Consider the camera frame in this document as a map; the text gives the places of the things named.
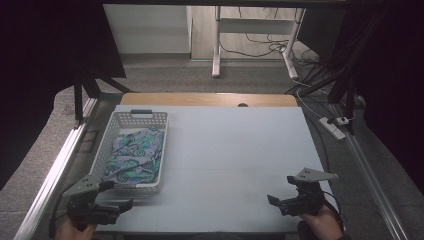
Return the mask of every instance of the metal frame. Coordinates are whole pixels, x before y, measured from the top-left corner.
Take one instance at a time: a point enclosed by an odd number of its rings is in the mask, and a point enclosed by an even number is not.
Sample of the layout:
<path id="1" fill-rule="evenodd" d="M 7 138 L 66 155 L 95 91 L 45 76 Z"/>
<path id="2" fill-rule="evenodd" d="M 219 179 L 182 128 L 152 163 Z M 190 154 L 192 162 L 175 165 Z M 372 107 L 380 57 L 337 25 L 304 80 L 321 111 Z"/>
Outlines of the metal frame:
<path id="1" fill-rule="evenodd" d="M 97 99 L 90 98 L 84 106 L 84 120 L 76 129 L 72 129 L 68 138 L 65 141 L 62 149 L 60 150 L 56 160 L 53 163 L 43 185 L 38 191 L 34 202 L 28 210 L 25 219 L 23 220 L 18 232 L 15 235 L 15 240 L 20 239 L 31 239 L 34 235 L 35 230 L 40 224 L 41 217 L 47 208 L 48 201 L 52 196 L 56 185 L 58 184 L 62 173 L 68 165 L 69 159 L 71 158 L 74 149 L 84 132 L 87 125 L 88 117 L 92 113 L 92 110 L 97 102 Z"/>
<path id="2" fill-rule="evenodd" d="M 217 78 L 220 75 L 221 33 L 256 33 L 290 35 L 287 47 L 281 55 L 283 56 L 284 62 L 286 63 L 290 78 L 297 80 L 298 75 L 290 58 L 290 53 L 292 52 L 293 44 L 296 41 L 304 13 L 305 9 L 299 8 L 299 13 L 296 14 L 296 18 L 294 20 L 221 18 L 221 6 L 216 6 L 216 38 L 213 51 L 212 77 Z"/>
<path id="3" fill-rule="evenodd" d="M 337 114 L 342 114 L 340 108 L 336 108 L 333 104 L 330 104 L 332 110 Z M 359 171 L 362 173 L 366 184 L 374 198 L 375 204 L 380 209 L 381 215 L 386 222 L 387 228 L 392 234 L 393 239 L 407 240 L 404 227 L 397 216 L 393 205 L 384 193 L 380 183 L 375 176 L 368 160 L 362 151 L 361 145 L 358 143 L 355 135 L 352 135 L 349 131 L 345 132 L 348 147 L 353 154 L 353 157 L 358 165 Z"/>

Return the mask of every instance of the white plastic basket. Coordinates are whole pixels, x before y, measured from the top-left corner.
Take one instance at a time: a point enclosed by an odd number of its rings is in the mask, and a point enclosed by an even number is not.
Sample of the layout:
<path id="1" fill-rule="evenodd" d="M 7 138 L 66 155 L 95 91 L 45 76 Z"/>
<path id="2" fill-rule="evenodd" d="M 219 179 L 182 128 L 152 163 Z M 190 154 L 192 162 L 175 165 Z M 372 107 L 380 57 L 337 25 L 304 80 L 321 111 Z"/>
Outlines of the white plastic basket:
<path id="1" fill-rule="evenodd" d="M 157 194 L 162 183 L 162 168 L 165 161 L 166 136 L 168 130 L 168 114 L 166 112 L 152 112 L 151 110 L 131 110 L 130 112 L 113 112 L 106 127 L 99 149 L 94 159 L 90 175 L 102 181 L 103 171 L 107 161 L 112 156 L 112 145 L 119 134 L 129 134 L 149 127 L 156 127 L 165 132 L 162 147 L 159 173 L 152 183 L 115 184 L 109 191 L 131 191 L 137 194 Z"/>

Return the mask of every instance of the aluminum rail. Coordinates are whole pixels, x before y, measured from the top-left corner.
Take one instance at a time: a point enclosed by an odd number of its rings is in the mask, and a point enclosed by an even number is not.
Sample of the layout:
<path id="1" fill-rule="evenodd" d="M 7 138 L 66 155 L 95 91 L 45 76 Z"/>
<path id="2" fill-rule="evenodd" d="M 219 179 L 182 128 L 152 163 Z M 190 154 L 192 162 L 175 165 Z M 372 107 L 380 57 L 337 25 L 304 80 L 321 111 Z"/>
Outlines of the aluminum rail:
<path id="1" fill-rule="evenodd" d="M 68 138 L 66 139 L 62 149 L 56 157 L 43 185 L 40 188 L 31 208 L 28 210 L 25 219 L 23 220 L 14 240 L 27 240 L 31 239 L 37 229 L 41 217 L 47 208 L 48 201 L 53 194 L 57 183 L 59 182 L 64 169 L 66 168 L 69 159 L 71 158 L 75 146 L 77 145 L 85 127 L 87 126 L 88 117 L 97 102 L 97 99 L 90 98 L 84 106 L 83 116 L 84 120 L 76 129 L 72 129 Z"/>
<path id="2" fill-rule="evenodd" d="M 334 105 L 330 105 L 333 112 L 342 116 L 342 112 L 340 108 L 335 107 Z M 346 140 L 348 147 L 350 148 L 353 157 L 358 164 L 358 168 L 364 177 L 366 184 L 371 192 L 371 195 L 374 198 L 375 204 L 380 209 L 381 215 L 383 216 L 386 225 L 392 234 L 393 239 L 396 240 L 407 240 L 408 237 L 405 233 L 404 227 L 397 216 L 395 209 L 393 208 L 390 200 L 384 193 L 377 177 L 375 176 L 372 167 L 370 166 L 367 157 L 362 151 L 361 145 L 358 143 L 356 137 L 350 134 L 349 131 L 345 131 Z"/>

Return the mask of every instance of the desk leg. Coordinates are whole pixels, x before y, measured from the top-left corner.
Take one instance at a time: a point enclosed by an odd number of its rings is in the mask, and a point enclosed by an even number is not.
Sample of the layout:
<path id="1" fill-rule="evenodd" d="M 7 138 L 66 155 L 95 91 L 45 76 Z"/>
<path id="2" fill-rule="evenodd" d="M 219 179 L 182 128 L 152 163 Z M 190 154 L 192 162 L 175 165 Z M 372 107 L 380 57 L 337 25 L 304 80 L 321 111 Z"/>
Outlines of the desk leg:
<path id="1" fill-rule="evenodd" d="M 302 24 L 301 21 L 302 21 L 304 12 L 305 12 L 304 8 L 297 9 L 297 14 L 296 14 L 296 17 L 294 19 L 293 28 L 292 28 L 292 32 L 291 32 L 291 35 L 290 35 L 289 43 L 287 44 L 286 50 L 282 54 L 283 58 L 284 58 L 284 62 L 286 62 L 286 66 L 287 66 L 287 70 L 289 72 L 289 76 L 293 80 L 297 80 L 298 75 L 297 75 L 296 69 L 293 66 L 293 62 L 290 59 L 290 53 L 293 49 L 293 44 L 296 41 L 297 33 L 299 32 L 299 28 L 300 28 L 300 24 Z"/>
<path id="2" fill-rule="evenodd" d="M 213 49 L 213 63 L 212 63 L 212 77 L 219 77 L 219 65 L 221 64 L 221 48 L 219 46 L 220 40 L 220 29 L 219 22 L 221 21 L 221 7 L 215 7 L 215 21 L 216 21 L 216 36 L 215 36 L 215 47 Z"/>

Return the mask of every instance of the robotic arm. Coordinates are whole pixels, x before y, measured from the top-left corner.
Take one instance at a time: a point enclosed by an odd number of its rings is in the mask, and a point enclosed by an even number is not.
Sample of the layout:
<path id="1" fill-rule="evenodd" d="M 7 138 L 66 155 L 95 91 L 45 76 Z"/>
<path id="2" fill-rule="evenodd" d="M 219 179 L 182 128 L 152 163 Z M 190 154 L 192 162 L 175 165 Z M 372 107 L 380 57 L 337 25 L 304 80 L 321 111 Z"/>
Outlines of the robotic arm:
<path id="1" fill-rule="evenodd" d="M 324 192 L 319 184 L 320 181 L 337 179 L 337 174 L 320 172 L 317 170 L 304 168 L 296 176 L 288 176 L 288 183 L 295 185 L 298 196 L 295 198 L 280 200 L 268 195 L 271 205 L 280 209 L 283 216 L 298 216 L 300 214 L 317 215 L 323 205 L 327 206 L 336 217 L 340 229 L 344 231 L 343 221 L 339 212 L 334 208 L 324 196 Z"/>
<path id="2" fill-rule="evenodd" d="M 74 222 L 78 230 L 83 231 L 88 224 L 115 224 L 120 214 L 132 208 L 132 199 L 118 207 L 105 207 L 95 203 L 99 193 L 113 187 L 114 182 L 98 183 L 95 177 L 87 175 L 60 196 L 60 198 L 70 197 L 66 214 Z M 50 238 L 54 238 L 55 234 L 55 215 L 59 201 L 60 199 L 56 203 L 53 216 L 50 220 Z"/>

